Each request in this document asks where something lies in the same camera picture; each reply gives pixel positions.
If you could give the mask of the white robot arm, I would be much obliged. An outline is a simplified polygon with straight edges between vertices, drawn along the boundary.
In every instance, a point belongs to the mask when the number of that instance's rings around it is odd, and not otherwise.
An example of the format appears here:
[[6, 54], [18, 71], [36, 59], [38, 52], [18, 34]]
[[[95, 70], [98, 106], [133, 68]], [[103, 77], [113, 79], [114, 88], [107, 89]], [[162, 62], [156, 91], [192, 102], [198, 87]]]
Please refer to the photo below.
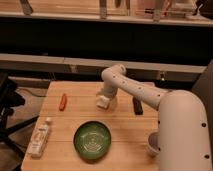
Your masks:
[[158, 111], [159, 171], [213, 171], [207, 114], [198, 96], [130, 79], [121, 64], [104, 69], [101, 77], [106, 98], [122, 89]]

